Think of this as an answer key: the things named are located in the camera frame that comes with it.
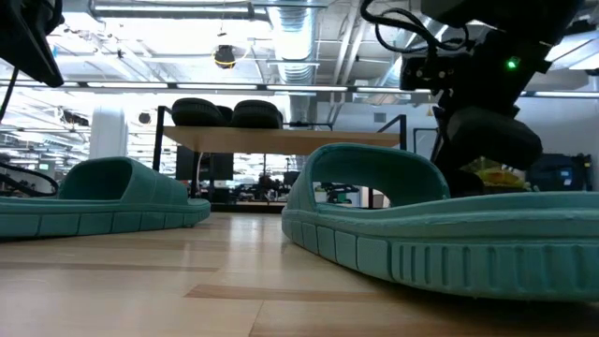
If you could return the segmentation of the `long ceiling light strip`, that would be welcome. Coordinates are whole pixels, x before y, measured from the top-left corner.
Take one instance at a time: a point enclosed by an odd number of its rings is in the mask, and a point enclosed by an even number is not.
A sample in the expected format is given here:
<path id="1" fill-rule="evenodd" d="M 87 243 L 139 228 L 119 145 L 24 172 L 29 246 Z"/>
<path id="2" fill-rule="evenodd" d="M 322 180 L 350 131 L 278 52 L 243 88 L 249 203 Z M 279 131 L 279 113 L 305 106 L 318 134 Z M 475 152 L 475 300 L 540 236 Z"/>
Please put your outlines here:
<path id="1" fill-rule="evenodd" d="M 260 91 L 260 92 L 302 92 L 302 93 L 364 93 L 364 94 L 426 94 L 417 89 L 404 91 L 393 87 L 340 86 L 340 85 L 289 85 L 289 84 L 247 84 L 247 83 L 176 83 L 176 82 L 133 82 L 133 81 L 67 81 L 59 89 L 140 89 L 140 90 L 198 90 L 198 91 Z"/>

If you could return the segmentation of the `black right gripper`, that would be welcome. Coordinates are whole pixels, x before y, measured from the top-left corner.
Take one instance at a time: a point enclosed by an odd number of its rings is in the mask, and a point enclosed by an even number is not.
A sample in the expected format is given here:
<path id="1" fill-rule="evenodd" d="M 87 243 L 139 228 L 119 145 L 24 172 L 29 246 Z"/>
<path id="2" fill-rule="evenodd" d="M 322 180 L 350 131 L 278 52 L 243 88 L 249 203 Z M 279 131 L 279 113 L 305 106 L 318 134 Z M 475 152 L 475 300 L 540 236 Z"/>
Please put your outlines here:
<path id="1" fill-rule="evenodd" d="M 439 106 L 446 111 L 477 107 L 511 112 L 533 75 L 550 68 L 551 47 L 515 34 L 490 30 L 471 51 L 450 58 L 448 83 Z"/>

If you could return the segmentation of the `dark blue box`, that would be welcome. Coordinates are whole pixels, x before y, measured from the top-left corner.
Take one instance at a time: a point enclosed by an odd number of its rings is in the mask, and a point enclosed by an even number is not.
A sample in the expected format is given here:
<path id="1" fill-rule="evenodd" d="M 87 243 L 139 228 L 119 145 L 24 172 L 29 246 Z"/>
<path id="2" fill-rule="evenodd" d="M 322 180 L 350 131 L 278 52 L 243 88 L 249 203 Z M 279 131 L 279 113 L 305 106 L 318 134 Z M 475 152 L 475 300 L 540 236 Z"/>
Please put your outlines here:
<path id="1" fill-rule="evenodd" d="M 540 191 L 592 191 L 592 158 L 542 154 L 526 171 L 526 181 Z"/>

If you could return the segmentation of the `wooden shelf with black frame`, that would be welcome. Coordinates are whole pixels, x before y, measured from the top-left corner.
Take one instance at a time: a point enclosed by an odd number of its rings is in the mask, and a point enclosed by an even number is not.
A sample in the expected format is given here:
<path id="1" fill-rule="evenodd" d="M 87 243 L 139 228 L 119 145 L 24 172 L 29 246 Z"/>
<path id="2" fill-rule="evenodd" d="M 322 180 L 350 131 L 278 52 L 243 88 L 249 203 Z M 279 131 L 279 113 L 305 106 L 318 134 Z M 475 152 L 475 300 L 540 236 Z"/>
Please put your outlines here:
<path id="1" fill-rule="evenodd" d="M 335 131 L 328 125 L 327 131 L 315 131 L 314 124 L 302 130 L 301 123 L 288 123 L 285 129 L 257 129 L 207 126 L 166 126 L 166 115 L 171 109 L 157 108 L 157 125 L 153 147 L 153 169 L 159 170 L 163 149 L 163 138 L 167 137 L 179 145 L 193 151 L 195 175 L 192 178 L 190 197 L 205 197 L 211 203 L 233 204 L 216 196 L 215 179 L 209 179 L 209 186 L 201 189 L 199 165 L 202 154 L 287 154 L 309 155 L 321 146 L 350 142 L 375 146 L 398 146 L 407 148 L 407 117 L 400 114 L 375 133 Z"/>

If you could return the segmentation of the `black panel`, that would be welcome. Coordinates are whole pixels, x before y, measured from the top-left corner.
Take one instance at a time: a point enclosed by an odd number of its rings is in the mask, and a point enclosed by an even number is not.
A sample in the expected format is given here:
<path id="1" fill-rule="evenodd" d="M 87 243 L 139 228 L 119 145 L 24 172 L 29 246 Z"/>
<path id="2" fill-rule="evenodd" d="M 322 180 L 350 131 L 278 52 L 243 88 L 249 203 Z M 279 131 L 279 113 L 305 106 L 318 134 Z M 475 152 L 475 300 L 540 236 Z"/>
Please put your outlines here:
<path id="1" fill-rule="evenodd" d="M 175 178 L 177 180 L 191 180 L 194 170 L 194 152 L 183 147 L 177 147 Z M 234 169 L 233 154 L 203 154 L 200 158 L 199 176 L 201 181 L 214 178 L 216 181 L 230 181 L 233 179 Z"/>

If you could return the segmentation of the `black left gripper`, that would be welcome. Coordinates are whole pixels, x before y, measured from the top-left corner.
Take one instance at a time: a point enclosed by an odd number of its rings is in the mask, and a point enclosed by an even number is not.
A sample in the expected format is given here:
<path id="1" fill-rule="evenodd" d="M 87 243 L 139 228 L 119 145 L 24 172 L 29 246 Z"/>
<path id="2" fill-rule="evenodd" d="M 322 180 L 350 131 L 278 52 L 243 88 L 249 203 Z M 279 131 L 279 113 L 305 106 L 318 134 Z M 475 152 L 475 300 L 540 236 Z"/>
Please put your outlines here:
<path id="1" fill-rule="evenodd" d="M 62 0 L 0 0 L 0 58 L 55 88 L 64 84 L 47 36 L 64 22 Z"/>

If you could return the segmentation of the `silver ventilation duct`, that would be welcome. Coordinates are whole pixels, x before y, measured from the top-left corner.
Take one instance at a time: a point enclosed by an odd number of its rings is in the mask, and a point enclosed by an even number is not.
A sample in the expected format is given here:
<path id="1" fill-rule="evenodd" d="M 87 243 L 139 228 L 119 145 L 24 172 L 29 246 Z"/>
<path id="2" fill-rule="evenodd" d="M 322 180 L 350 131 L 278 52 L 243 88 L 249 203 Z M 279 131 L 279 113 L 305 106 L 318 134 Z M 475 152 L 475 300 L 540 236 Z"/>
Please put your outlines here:
<path id="1" fill-rule="evenodd" d="M 284 2 L 268 8 L 275 55 L 283 62 L 278 66 L 280 77 L 286 84 L 312 84 L 315 66 L 309 62 L 314 59 L 316 28 L 316 10 L 308 7 L 312 0 L 272 1 Z"/>

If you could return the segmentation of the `black rubber slide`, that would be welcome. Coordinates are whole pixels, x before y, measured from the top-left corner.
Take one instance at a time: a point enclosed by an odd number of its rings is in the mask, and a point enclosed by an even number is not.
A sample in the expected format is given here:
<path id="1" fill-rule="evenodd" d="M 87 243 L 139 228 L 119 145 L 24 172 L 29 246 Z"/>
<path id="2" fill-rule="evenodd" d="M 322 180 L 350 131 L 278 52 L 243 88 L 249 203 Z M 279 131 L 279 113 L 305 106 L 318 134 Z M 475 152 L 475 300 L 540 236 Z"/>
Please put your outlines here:
<path id="1" fill-rule="evenodd" d="M 216 106 L 202 98 L 181 98 L 171 108 L 171 117 L 178 126 L 228 126 L 233 110 Z"/>
<path id="2" fill-rule="evenodd" d="M 468 107 L 432 109 L 438 124 L 431 162 L 442 172 L 453 198 L 482 195 L 481 178 L 462 168 L 485 157 L 515 169 L 528 169 L 542 154 L 542 140 L 512 115 Z"/>
<path id="3" fill-rule="evenodd" d="M 232 113 L 230 127 L 281 129 L 283 114 L 272 103 L 264 100 L 243 100 Z"/>

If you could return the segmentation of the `white pillar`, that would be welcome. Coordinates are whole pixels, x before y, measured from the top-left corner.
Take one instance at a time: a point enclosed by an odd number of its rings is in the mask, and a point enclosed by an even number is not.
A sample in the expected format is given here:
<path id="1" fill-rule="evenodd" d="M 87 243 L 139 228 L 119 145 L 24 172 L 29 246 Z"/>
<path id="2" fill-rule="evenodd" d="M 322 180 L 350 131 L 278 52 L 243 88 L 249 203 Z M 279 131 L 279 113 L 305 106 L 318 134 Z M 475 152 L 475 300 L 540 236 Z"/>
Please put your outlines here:
<path id="1" fill-rule="evenodd" d="M 118 105 L 98 105 L 91 123 L 89 158 L 126 156 L 128 124 L 124 109 Z"/>

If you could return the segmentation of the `potted succulent plant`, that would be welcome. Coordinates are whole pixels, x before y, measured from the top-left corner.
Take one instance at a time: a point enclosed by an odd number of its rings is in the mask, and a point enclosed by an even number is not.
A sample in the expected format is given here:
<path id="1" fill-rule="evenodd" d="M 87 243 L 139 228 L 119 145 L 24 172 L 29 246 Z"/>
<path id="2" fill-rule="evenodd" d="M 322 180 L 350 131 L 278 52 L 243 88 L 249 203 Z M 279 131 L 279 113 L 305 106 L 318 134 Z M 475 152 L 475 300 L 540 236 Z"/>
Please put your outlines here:
<path id="1" fill-rule="evenodd" d="M 530 190 L 531 184 L 525 181 L 525 173 L 515 168 L 495 162 L 485 157 L 479 157 L 475 161 L 461 168 L 464 171 L 475 174 L 486 187 L 516 188 Z"/>

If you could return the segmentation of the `teal rubber slide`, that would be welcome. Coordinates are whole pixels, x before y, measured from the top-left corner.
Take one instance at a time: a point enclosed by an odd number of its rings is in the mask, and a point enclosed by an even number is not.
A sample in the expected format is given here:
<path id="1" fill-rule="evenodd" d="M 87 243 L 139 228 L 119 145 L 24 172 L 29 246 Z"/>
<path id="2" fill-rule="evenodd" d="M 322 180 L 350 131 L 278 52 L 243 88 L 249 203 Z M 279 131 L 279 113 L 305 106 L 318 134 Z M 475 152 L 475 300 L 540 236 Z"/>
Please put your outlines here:
<path id="1" fill-rule="evenodd" d="M 315 150 L 282 212 L 287 238 L 354 271 L 429 291 L 599 301 L 599 193 L 466 198 L 428 159 L 334 143 Z"/>
<path id="2" fill-rule="evenodd" d="M 211 203 L 128 157 L 73 167 L 47 198 L 0 197 L 0 241 L 193 227 Z"/>

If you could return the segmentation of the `black aluminium table frame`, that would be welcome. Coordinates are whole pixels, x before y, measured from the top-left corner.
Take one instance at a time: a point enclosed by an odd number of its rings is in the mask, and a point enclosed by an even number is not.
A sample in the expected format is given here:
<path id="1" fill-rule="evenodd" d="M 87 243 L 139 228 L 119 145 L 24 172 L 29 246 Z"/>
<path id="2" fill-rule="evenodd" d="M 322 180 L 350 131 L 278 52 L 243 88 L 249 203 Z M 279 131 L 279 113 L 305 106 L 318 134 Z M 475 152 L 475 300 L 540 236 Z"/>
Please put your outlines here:
<path id="1" fill-rule="evenodd" d="M 240 202 L 236 204 L 213 203 L 212 212 L 235 212 L 235 213 L 266 213 L 278 214 L 285 207 L 285 203 L 275 202 Z"/>

